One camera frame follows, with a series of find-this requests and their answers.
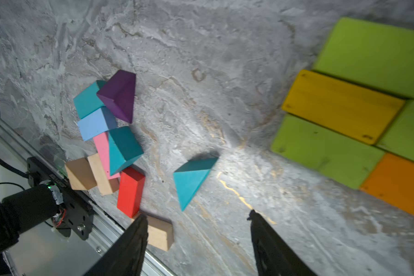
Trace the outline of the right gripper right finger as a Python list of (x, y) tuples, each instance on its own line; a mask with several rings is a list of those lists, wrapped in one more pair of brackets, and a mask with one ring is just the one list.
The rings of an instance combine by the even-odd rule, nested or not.
[(260, 276), (316, 276), (261, 214), (252, 210), (248, 220)]

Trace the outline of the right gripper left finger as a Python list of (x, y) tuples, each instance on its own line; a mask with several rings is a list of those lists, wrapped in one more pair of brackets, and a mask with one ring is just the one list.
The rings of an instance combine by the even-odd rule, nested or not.
[(148, 221), (139, 215), (87, 276), (141, 275), (148, 239)]

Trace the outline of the natural wood rectangular block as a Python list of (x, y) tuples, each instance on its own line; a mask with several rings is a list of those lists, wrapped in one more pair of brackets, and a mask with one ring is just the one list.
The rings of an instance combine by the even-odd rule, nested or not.
[(148, 221), (148, 244), (168, 252), (174, 242), (173, 225), (156, 217), (145, 216)]

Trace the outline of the red block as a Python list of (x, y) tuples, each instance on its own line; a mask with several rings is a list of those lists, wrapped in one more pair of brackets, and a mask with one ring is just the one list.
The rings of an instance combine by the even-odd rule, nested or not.
[(129, 218), (134, 218), (140, 210), (146, 177), (128, 167), (121, 172), (117, 208)]

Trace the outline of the teal triangle block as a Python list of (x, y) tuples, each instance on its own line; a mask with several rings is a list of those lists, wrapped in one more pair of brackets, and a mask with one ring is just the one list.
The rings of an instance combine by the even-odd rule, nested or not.
[(181, 211), (189, 205), (218, 158), (188, 161), (173, 173)]

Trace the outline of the small teal block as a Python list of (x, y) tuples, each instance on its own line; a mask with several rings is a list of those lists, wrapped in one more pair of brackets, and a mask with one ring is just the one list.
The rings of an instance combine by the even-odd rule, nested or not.
[(110, 130), (108, 139), (110, 175), (121, 173), (144, 154), (141, 145), (128, 126)]

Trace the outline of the pink block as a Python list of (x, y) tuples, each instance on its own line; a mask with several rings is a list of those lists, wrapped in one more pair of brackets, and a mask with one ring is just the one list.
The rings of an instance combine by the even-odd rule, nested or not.
[(95, 147), (100, 156), (103, 169), (105, 170), (108, 179), (120, 178), (120, 173), (110, 174), (110, 155), (109, 155), (109, 139), (108, 133), (103, 132), (93, 138)]

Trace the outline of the orange rectangular block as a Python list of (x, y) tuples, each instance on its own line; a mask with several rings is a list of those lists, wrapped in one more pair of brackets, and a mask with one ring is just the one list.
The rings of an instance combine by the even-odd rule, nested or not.
[(414, 162), (385, 154), (360, 190), (414, 216)]

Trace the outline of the yellow block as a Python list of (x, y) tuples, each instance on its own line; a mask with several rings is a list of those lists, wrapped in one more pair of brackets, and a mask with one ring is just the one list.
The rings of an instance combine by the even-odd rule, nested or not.
[(317, 72), (302, 70), (282, 109), (369, 145), (376, 144), (405, 101)]

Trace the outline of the light green narrow block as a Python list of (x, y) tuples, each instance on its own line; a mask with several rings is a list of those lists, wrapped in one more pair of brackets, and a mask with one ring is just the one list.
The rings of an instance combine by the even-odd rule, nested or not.
[(414, 100), (407, 101), (376, 146), (414, 162)]

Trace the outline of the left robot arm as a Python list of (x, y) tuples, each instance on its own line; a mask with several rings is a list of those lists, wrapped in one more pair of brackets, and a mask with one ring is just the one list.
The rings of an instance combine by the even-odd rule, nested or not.
[(57, 214), (54, 193), (46, 185), (0, 200), (0, 253), (14, 246), (19, 236)]

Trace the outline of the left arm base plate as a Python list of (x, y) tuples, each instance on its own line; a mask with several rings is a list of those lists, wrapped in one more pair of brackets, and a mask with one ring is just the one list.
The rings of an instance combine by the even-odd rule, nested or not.
[(93, 227), (93, 207), (76, 191), (67, 179), (58, 178), (36, 157), (27, 159), (29, 185), (46, 185), (58, 205), (57, 214), (51, 218), (51, 225), (59, 230), (70, 230), (82, 240), (87, 240)]

